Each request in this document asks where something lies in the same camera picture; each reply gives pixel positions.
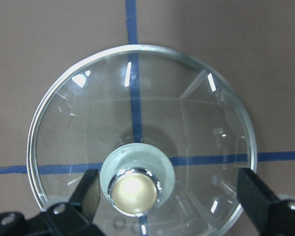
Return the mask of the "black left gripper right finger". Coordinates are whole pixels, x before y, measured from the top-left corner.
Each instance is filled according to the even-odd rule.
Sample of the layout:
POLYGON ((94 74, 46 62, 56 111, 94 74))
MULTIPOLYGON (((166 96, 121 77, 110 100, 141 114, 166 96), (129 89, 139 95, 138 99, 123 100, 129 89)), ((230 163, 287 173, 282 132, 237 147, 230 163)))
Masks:
POLYGON ((237 199, 251 221, 267 221, 270 208, 280 199, 250 168, 240 168, 237 199))

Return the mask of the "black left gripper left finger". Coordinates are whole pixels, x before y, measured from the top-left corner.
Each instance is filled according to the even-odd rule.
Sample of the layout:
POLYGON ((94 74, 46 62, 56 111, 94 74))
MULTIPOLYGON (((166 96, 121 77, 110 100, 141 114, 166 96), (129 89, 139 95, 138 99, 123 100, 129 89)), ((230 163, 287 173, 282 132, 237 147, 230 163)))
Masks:
POLYGON ((97 169, 88 169, 69 199, 69 204, 88 221, 93 221, 100 202, 100 181, 97 169))

